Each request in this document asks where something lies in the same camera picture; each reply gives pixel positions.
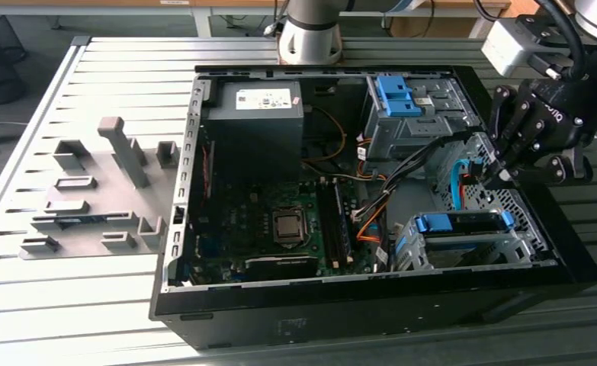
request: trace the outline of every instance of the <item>white label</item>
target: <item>white label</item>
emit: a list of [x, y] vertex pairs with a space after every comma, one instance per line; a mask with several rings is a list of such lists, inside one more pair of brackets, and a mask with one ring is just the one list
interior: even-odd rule
[[238, 91], [236, 109], [291, 109], [290, 89], [242, 89]]
[[367, 150], [363, 147], [358, 147], [358, 159], [367, 161]]
[[387, 252], [383, 250], [383, 248], [380, 246], [378, 246], [376, 257], [378, 257], [378, 259], [382, 260], [382, 262], [384, 264], [387, 264], [387, 261], [390, 260], [390, 255], [387, 254]]
[[418, 105], [434, 105], [434, 101], [430, 97], [426, 98], [414, 98]]

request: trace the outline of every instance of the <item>open computer tower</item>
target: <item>open computer tower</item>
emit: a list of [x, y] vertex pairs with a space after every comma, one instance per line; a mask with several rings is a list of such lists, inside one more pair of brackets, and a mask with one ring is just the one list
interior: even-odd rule
[[547, 187], [474, 177], [472, 68], [196, 71], [151, 306], [195, 348], [494, 323], [597, 283]]

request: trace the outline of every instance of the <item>table surface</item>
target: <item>table surface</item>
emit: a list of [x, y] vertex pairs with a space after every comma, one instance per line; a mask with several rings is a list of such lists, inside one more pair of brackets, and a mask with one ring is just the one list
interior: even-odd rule
[[[488, 89], [516, 84], [496, 74], [480, 45], [347, 39], [346, 60], [464, 64]], [[143, 147], [179, 140], [195, 65], [275, 63], [274, 42], [256, 38], [95, 38], [71, 47], [0, 177], [0, 230], [34, 231], [28, 222], [38, 213], [27, 209], [42, 207], [47, 190], [30, 188], [47, 188], [62, 174], [51, 156], [56, 141], [78, 138], [103, 115], [124, 117], [127, 135]], [[597, 262], [597, 141], [588, 154], [594, 185], [555, 188], [554, 194]], [[597, 286], [492, 326], [199, 354], [148, 319], [156, 255], [24, 261], [19, 243], [20, 235], [0, 236], [0, 364], [60, 358], [78, 364], [597, 365]]]
[[[470, 8], [474, 0], [436, 0], [439, 8]], [[511, 0], [484, 0], [486, 7], [506, 8]], [[272, 8], [275, 0], [186, 0], [183, 4], [160, 0], [0, 0], [0, 5], [48, 6], [214, 6], [214, 7], [266, 7]]]

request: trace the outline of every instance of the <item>ram slot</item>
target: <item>ram slot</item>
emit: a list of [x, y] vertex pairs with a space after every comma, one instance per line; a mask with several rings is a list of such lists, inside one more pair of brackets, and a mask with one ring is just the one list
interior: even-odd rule
[[343, 206], [339, 204], [336, 184], [322, 180], [316, 185], [319, 201], [320, 228], [326, 247], [326, 258], [332, 268], [342, 268], [352, 262], [350, 233], [344, 235], [346, 219]]
[[339, 181], [334, 181], [335, 198], [338, 200], [338, 222], [342, 227], [342, 241], [338, 242], [339, 252], [342, 253], [342, 260], [348, 265], [352, 263], [352, 242], [351, 242], [351, 223], [348, 216], [346, 215], [346, 209], [343, 204], [342, 188], [339, 187]]

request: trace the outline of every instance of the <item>motherboard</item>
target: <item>motherboard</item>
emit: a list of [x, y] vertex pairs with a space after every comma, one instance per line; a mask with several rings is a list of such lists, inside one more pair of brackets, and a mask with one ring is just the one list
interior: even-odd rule
[[199, 284], [371, 272], [371, 245], [355, 241], [347, 219], [359, 206], [352, 180], [224, 185], [219, 191], [210, 201], [218, 230], [198, 236], [188, 268]]

